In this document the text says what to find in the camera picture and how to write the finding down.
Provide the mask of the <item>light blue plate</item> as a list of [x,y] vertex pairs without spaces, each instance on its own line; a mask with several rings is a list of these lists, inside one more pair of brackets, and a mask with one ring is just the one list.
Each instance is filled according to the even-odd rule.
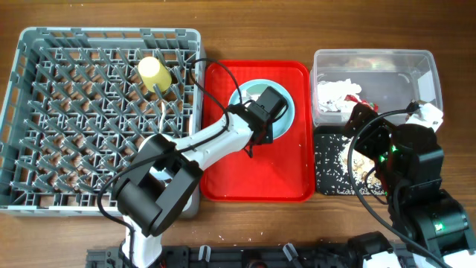
[[295,117],[295,105],[291,95],[288,91],[281,86],[279,83],[274,82],[272,80],[267,79],[255,79],[249,81],[263,81],[268,84],[268,87],[272,87],[276,91],[278,91],[285,99],[288,104],[288,108],[286,111],[283,109],[281,110],[279,116],[280,118],[273,123],[273,139],[278,139],[279,137],[283,136],[291,127],[294,117]]

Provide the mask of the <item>red snack wrapper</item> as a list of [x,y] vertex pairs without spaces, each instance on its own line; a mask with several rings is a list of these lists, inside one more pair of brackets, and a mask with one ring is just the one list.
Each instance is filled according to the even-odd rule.
[[379,106],[376,103],[368,102],[366,100],[361,100],[356,95],[347,95],[345,97],[345,101],[352,101],[354,103],[361,103],[361,104],[364,104],[365,106],[370,107],[375,112],[379,111]]

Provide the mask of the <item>white tissue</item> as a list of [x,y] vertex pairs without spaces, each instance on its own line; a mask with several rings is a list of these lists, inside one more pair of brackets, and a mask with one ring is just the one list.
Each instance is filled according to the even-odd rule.
[[360,98],[362,88],[351,79],[336,82],[321,81],[317,86],[318,107],[323,112],[352,112],[356,103],[345,101],[347,95]]

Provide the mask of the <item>white plastic spoon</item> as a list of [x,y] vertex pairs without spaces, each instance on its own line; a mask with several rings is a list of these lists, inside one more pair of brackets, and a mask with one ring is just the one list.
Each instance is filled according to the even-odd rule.
[[164,122],[165,122],[165,116],[167,114],[167,107],[166,104],[162,101],[160,102],[160,107],[161,107],[161,116],[158,121],[158,132],[163,133],[164,131]]

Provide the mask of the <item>yellow plastic cup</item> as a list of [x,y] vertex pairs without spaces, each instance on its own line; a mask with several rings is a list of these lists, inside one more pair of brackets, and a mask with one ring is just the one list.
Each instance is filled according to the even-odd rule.
[[160,92],[165,92],[172,84],[169,70],[155,57],[145,57],[140,60],[138,73],[150,92],[154,91],[154,85],[158,86]]

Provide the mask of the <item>light green bowl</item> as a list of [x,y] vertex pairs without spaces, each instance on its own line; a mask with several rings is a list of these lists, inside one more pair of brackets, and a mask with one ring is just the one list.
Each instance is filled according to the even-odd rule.
[[249,100],[256,101],[267,88],[268,84],[266,82],[249,81],[239,87],[241,92],[241,97],[239,99],[242,103]]

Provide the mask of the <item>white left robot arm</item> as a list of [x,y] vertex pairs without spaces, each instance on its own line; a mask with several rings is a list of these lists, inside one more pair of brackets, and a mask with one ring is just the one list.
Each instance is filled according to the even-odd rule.
[[182,214],[205,172],[229,154],[274,140],[273,124],[292,105],[268,86],[256,100],[231,104],[222,117],[185,138],[163,134],[144,140],[132,165],[114,183],[112,196],[129,236],[123,253],[130,267],[150,267],[161,257],[162,234]]

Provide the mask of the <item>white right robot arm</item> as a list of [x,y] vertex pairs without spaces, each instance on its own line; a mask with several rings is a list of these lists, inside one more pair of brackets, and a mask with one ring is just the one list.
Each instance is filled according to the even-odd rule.
[[404,109],[379,114],[357,103],[345,126],[354,152],[374,162],[387,200],[390,221],[383,220],[362,195],[370,214],[407,246],[423,267],[475,264],[475,232],[463,206],[442,189],[444,152],[436,131],[443,112],[431,103],[412,101]]

